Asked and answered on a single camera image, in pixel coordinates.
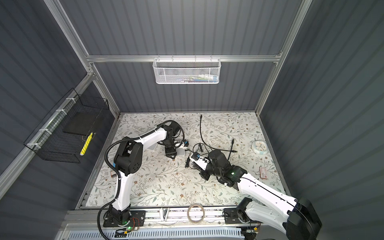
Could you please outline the white network switch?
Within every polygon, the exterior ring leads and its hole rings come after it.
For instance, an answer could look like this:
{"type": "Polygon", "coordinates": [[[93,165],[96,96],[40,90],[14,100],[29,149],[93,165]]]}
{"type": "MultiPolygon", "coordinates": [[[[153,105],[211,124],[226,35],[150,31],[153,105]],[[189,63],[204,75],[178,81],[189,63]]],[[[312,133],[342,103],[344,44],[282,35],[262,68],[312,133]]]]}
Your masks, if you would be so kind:
{"type": "Polygon", "coordinates": [[[149,150],[149,151],[154,151],[154,150],[156,149],[157,146],[158,146],[158,143],[155,143],[155,144],[149,146],[149,147],[147,148],[147,150],[149,150]]]}
{"type": "Polygon", "coordinates": [[[186,154],[186,150],[184,148],[177,148],[176,149],[176,158],[184,157],[186,154]]]}

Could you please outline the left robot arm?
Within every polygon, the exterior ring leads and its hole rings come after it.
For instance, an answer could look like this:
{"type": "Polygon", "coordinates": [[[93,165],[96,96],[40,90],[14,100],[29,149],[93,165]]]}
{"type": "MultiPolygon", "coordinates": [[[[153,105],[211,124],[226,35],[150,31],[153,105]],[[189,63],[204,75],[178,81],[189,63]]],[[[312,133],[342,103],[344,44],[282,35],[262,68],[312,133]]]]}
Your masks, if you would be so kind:
{"type": "Polygon", "coordinates": [[[105,163],[117,174],[115,197],[106,204],[109,207],[107,213],[120,225],[127,224],[131,219],[133,177],[142,165],[144,150],[159,144],[165,147],[166,157],[174,160],[177,149],[183,147],[184,142],[185,133],[181,125],[167,120],[148,133],[134,138],[124,137],[107,148],[105,163]]]}

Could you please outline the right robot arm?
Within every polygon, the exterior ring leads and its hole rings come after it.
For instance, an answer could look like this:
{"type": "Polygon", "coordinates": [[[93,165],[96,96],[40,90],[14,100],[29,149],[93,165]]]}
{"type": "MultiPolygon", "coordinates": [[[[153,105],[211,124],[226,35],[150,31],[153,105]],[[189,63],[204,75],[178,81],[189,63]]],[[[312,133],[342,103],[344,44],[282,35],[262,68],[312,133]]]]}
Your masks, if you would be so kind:
{"type": "Polygon", "coordinates": [[[263,184],[247,170],[232,165],[220,150],[206,157],[194,152],[189,159],[203,179],[214,176],[220,184],[246,195],[236,208],[241,222],[267,224],[290,240],[315,240],[320,233],[323,224],[308,199],[296,199],[263,184]]]}

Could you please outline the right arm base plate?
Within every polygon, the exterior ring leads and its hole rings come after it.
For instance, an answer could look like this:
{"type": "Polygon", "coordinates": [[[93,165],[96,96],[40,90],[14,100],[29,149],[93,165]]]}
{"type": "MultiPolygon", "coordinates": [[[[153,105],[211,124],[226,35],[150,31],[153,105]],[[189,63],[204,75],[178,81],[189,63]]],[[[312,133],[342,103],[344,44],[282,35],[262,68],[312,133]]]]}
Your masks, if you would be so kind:
{"type": "Polygon", "coordinates": [[[247,222],[242,221],[238,217],[236,208],[224,208],[223,217],[227,225],[231,224],[261,224],[262,222],[249,220],[247,222]]]}

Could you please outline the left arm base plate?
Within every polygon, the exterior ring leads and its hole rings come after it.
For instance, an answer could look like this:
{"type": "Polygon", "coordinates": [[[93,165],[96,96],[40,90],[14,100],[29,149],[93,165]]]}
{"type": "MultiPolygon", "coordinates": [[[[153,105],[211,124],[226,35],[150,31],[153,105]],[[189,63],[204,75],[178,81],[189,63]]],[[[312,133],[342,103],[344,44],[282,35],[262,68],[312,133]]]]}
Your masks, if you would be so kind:
{"type": "Polygon", "coordinates": [[[145,217],[146,211],[107,211],[103,216],[103,227],[142,227],[145,222],[145,217]]]}

